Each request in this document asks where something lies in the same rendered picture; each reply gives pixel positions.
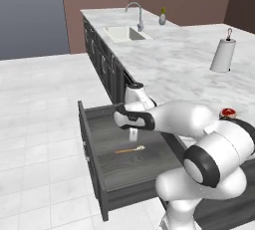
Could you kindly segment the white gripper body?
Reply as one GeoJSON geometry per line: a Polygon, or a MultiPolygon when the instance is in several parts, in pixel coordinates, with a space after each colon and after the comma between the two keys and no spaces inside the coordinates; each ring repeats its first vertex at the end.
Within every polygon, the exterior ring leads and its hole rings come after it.
{"type": "Polygon", "coordinates": [[[136,142],[137,141],[138,130],[136,128],[131,127],[129,129],[129,141],[136,142]]]}

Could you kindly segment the wooden spoon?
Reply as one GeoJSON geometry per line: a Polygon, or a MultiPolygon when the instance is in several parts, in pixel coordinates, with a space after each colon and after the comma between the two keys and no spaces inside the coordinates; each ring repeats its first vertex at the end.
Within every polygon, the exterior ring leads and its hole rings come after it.
{"type": "Polygon", "coordinates": [[[144,150],[144,149],[145,149],[144,145],[138,145],[135,148],[116,150],[115,154],[126,153],[126,152],[133,152],[133,151],[140,151],[140,150],[144,150]]]}

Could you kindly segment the dark grey open drawer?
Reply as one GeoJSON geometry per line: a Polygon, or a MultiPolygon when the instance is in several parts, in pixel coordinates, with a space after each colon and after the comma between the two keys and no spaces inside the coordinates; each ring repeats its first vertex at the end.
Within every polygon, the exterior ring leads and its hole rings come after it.
{"type": "Polygon", "coordinates": [[[181,140],[163,132],[141,130],[136,142],[116,126],[114,105],[85,109],[78,104],[82,141],[90,157],[88,167],[102,218],[109,212],[156,196],[155,179],[181,165],[181,140]],[[115,154],[116,150],[144,145],[140,151],[115,154]]]}

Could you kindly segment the dark grey cupboard run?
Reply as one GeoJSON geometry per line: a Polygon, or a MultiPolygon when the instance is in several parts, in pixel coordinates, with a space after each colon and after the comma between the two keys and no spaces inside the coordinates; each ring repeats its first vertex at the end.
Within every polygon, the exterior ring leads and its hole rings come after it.
{"type": "Polygon", "coordinates": [[[135,84],[135,79],[88,20],[84,21],[84,27],[87,53],[112,101],[111,105],[117,108],[124,103],[125,90],[135,84]]]}

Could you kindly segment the red and white round item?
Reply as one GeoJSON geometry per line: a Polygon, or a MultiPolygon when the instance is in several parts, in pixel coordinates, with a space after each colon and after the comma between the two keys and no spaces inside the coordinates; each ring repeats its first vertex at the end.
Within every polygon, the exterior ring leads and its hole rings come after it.
{"type": "Polygon", "coordinates": [[[231,109],[231,108],[225,108],[222,109],[220,114],[220,117],[230,117],[230,118],[236,118],[237,116],[237,111],[235,109],[231,109]]]}

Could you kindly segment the white sink basin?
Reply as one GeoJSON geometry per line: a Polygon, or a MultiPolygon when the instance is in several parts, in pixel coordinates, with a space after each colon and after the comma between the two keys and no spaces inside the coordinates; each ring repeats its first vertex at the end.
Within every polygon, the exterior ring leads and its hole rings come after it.
{"type": "Polygon", "coordinates": [[[105,31],[115,43],[152,40],[152,36],[148,35],[145,32],[139,32],[136,26],[106,27],[105,31]]]}

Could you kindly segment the silver curved tap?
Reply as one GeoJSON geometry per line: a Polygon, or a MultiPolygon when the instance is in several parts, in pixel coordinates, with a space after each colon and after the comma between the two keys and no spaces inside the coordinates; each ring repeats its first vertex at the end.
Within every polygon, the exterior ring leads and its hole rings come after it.
{"type": "Polygon", "coordinates": [[[127,11],[128,11],[128,8],[131,7],[132,5],[135,5],[135,6],[138,7],[138,24],[137,24],[137,30],[138,30],[139,32],[142,32],[142,30],[143,30],[143,23],[142,23],[142,14],[141,14],[141,6],[140,6],[140,4],[137,3],[137,2],[134,2],[134,1],[128,3],[128,4],[126,5],[126,7],[125,7],[125,12],[127,12],[127,11]]]}

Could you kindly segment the white paper towel roll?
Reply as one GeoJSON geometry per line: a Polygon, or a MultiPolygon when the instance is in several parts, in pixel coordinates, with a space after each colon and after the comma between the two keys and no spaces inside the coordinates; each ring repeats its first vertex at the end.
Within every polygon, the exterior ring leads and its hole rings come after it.
{"type": "Polygon", "coordinates": [[[212,60],[210,71],[217,73],[229,72],[235,46],[235,40],[221,39],[212,60]]]}

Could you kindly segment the grey bottle with yellow top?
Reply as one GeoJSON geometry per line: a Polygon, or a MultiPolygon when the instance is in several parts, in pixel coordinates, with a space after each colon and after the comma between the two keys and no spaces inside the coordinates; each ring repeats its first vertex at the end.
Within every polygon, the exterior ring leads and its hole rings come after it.
{"type": "Polygon", "coordinates": [[[165,24],[165,21],[166,21],[165,8],[162,7],[162,8],[161,8],[161,14],[160,14],[159,20],[158,20],[159,25],[164,25],[164,24],[165,24]]]}

